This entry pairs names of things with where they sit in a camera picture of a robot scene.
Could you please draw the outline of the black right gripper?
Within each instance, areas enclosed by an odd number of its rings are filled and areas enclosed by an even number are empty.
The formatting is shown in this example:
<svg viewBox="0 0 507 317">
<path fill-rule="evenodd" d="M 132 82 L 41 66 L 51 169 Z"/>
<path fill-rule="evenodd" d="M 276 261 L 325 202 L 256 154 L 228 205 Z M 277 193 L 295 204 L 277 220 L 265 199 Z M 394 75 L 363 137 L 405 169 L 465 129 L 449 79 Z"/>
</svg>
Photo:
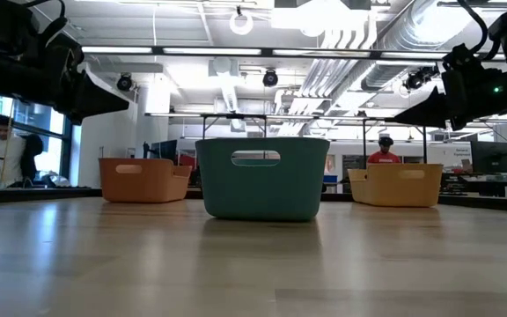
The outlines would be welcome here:
<svg viewBox="0 0 507 317">
<path fill-rule="evenodd" d="M 463 44 L 443 58 L 445 94 L 435 87 L 430 96 L 394 116 L 398 123 L 463 129 L 469 122 L 495 114 L 507 114 L 507 71 L 485 69 Z"/>
</svg>

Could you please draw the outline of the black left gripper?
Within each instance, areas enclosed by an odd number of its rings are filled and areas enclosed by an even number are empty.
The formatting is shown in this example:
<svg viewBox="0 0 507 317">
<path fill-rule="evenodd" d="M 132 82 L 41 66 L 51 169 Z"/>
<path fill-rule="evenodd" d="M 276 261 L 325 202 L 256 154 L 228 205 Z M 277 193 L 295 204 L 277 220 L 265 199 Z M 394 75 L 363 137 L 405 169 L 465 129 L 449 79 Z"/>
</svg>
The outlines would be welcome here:
<svg viewBox="0 0 507 317">
<path fill-rule="evenodd" d="M 127 110 L 129 100 L 124 95 L 91 72 L 77 70 L 83 60 L 81 46 L 63 34 L 34 58 L 0 54 L 0 95 L 52 107 L 74 124 L 85 117 Z M 77 88 L 83 81 L 80 110 Z"/>
</svg>

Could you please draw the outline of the large black track spotlight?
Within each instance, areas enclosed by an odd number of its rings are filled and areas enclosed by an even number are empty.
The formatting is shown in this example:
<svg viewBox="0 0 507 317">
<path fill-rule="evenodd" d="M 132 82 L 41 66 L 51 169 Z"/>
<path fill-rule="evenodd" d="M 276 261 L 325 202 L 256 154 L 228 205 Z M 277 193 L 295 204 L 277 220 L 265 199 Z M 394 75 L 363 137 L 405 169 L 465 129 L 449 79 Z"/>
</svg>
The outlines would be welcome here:
<svg viewBox="0 0 507 317">
<path fill-rule="evenodd" d="M 438 74 L 439 69 L 437 66 L 421 67 L 414 72 L 410 72 L 402 86 L 408 91 L 417 90 L 429 83 Z"/>
</svg>

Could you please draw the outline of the person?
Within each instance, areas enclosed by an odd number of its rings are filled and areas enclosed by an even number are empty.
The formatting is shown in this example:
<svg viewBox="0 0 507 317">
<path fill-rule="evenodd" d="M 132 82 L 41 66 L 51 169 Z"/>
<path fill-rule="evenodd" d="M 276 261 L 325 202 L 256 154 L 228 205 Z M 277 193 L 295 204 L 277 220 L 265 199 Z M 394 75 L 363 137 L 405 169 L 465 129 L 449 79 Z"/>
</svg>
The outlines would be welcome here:
<svg viewBox="0 0 507 317">
<path fill-rule="evenodd" d="M 393 140 L 389 136 L 382 136 L 378 140 L 379 150 L 371 154 L 367 159 L 369 164 L 399 164 L 400 159 L 397 155 L 390 152 Z"/>
<path fill-rule="evenodd" d="M 22 181 L 20 160 L 25 140 L 12 132 L 12 119 L 0 114 L 0 189 Z"/>
</svg>

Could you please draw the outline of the large black computer monitor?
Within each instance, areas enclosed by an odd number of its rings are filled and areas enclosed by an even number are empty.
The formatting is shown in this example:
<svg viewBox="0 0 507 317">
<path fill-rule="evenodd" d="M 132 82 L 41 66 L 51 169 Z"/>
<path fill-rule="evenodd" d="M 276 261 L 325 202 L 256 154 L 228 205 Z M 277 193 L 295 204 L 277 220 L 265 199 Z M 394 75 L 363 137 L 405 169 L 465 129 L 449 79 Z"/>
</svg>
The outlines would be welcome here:
<svg viewBox="0 0 507 317">
<path fill-rule="evenodd" d="M 470 146 L 475 173 L 507 173 L 507 143 L 472 141 Z"/>
</svg>

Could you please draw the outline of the yellow plastic bin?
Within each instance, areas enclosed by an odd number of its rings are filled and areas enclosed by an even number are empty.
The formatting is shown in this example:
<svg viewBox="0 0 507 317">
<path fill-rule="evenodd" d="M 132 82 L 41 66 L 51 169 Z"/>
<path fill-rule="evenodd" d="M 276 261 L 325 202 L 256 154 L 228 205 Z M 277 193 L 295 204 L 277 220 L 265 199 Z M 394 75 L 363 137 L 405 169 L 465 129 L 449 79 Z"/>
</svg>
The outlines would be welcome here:
<svg viewBox="0 0 507 317">
<path fill-rule="evenodd" d="M 441 164 L 369 164 L 349 169 L 353 199 L 381 207 L 429 208 L 437 205 Z"/>
</svg>

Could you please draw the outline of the small black computer monitor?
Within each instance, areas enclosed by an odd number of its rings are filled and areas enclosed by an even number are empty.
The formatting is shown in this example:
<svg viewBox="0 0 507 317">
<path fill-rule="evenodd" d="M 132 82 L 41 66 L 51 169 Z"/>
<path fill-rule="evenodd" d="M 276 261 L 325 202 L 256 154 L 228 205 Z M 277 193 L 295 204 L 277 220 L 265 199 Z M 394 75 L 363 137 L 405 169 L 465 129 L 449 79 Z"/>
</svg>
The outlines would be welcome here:
<svg viewBox="0 0 507 317">
<path fill-rule="evenodd" d="M 177 141 L 168 140 L 150 144 L 148 150 L 148 158 L 167 159 L 171 160 L 176 165 L 178 162 Z"/>
</svg>

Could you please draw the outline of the crumpled silver plastic sheet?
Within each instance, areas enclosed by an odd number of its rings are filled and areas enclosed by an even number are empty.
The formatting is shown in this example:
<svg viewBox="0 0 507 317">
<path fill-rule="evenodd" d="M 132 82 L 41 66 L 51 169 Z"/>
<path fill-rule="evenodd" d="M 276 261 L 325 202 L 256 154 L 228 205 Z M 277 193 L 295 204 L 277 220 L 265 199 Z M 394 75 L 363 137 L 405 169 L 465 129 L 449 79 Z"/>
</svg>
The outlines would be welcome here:
<svg viewBox="0 0 507 317">
<path fill-rule="evenodd" d="M 69 188 L 71 186 L 70 181 L 58 174 L 46 174 L 41 180 L 47 185 L 49 188 Z"/>
</svg>

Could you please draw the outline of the orange plastic bin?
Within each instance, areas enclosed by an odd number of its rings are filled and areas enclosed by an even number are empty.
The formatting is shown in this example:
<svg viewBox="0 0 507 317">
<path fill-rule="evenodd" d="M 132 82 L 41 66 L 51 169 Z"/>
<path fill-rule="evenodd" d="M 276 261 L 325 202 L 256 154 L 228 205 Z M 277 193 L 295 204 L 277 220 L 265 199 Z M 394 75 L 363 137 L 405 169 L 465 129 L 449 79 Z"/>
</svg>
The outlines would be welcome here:
<svg viewBox="0 0 507 317">
<path fill-rule="evenodd" d="M 192 167 L 161 158 L 100 158 L 99 170 L 110 203 L 169 203 L 185 198 Z"/>
</svg>

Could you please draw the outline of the dark office desk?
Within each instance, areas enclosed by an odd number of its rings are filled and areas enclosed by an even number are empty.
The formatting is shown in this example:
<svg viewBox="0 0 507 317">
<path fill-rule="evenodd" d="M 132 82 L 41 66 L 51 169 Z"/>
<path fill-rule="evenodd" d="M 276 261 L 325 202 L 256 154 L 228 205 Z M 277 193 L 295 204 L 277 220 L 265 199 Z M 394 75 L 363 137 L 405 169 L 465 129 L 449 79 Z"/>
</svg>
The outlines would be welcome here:
<svg viewBox="0 0 507 317">
<path fill-rule="evenodd" d="M 507 181 L 465 181 L 463 192 L 507 197 Z"/>
</svg>

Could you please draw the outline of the black overhead light bar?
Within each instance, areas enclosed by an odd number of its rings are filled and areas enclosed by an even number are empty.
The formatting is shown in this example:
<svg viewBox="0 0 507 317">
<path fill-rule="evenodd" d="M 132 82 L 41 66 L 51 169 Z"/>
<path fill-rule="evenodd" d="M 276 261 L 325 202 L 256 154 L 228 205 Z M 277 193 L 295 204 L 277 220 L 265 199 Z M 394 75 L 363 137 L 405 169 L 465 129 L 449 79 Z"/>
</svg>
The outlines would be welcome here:
<svg viewBox="0 0 507 317">
<path fill-rule="evenodd" d="M 389 51 L 368 49 L 324 48 L 227 48 L 227 47 L 160 47 L 160 46 L 83 46 L 87 55 L 150 56 L 230 56 L 259 58 L 348 59 L 385 61 L 441 61 L 444 51 Z"/>
</svg>

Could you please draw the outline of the teal plastic bin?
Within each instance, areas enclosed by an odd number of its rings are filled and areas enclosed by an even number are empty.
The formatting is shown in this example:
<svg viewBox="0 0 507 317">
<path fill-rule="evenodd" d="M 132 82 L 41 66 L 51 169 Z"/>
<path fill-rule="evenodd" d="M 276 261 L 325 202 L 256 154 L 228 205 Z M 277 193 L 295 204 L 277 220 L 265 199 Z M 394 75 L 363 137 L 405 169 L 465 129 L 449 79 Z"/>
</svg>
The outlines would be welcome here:
<svg viewBox="0 0 507 317">
<path fill-rule="evenodd" d="M 197 141 L 205 210 L 232 220 L 312 220 L 320 208 L 329 146 L 311 137 Z"/>
</svg>

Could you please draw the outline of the narrow black metal frame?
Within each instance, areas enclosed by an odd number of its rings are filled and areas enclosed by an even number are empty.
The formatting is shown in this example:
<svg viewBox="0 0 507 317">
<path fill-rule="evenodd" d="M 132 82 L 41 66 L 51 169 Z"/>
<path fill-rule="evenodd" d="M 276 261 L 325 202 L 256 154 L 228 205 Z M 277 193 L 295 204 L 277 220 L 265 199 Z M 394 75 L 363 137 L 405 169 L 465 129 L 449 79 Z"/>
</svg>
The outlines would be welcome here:
<svg viewBox="0 0 507 317">
<path fill-rule="evenodd" d="M 202 118 L 202 139 L 206 138 L 206 132 L 209 129 L 207 120 L 214 118 L 212 123 L 215 123 L 218 119 L 224 118 L 227 120 L 252 120 L 258 125 L 258 128 L 262 131 L 263 136 L 268 135 L 268 117 L 265 114 L 242 114 L 242 113 L 217 113 L 217 114 L 200 114 Z"/>
</svg>

